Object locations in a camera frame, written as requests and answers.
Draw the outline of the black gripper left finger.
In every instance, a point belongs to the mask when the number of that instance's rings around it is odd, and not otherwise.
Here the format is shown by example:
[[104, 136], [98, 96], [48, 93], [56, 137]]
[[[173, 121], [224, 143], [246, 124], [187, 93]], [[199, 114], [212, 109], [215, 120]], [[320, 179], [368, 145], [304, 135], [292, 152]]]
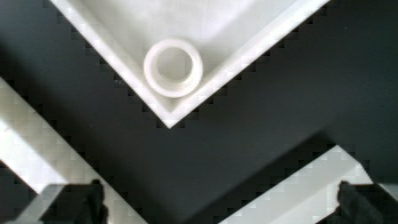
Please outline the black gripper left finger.
[[105, 187], [98, 179], [63, 186], [40, 221], [43, 224], [107, 224]]

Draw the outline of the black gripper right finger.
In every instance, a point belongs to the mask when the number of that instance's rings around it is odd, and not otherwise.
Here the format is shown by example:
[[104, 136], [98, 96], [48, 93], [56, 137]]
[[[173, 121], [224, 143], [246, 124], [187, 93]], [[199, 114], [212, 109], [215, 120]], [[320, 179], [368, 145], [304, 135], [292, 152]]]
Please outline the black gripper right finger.
[[324, 224], [398, 224], [398, 199], [379, 184], [340, 183], [338, 208]]

